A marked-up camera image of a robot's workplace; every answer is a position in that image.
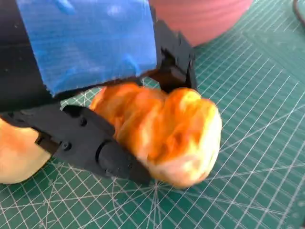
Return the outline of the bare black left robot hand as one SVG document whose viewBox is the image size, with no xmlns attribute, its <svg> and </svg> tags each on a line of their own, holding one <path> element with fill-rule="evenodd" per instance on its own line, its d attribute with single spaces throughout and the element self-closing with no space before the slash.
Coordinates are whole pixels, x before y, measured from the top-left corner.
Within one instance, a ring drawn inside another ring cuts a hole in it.
<svg viewBox="0 0 305 229">
<path fill-rule="evenodd" d="M 50 157 L 102 177 L 147 185 L 151 176 L 87 107 L 63 100 L 97 86 L 196 89 L 194 53 L 146 0 L 0 3 L 0 181 L 16 184 Z"/>
</svg>

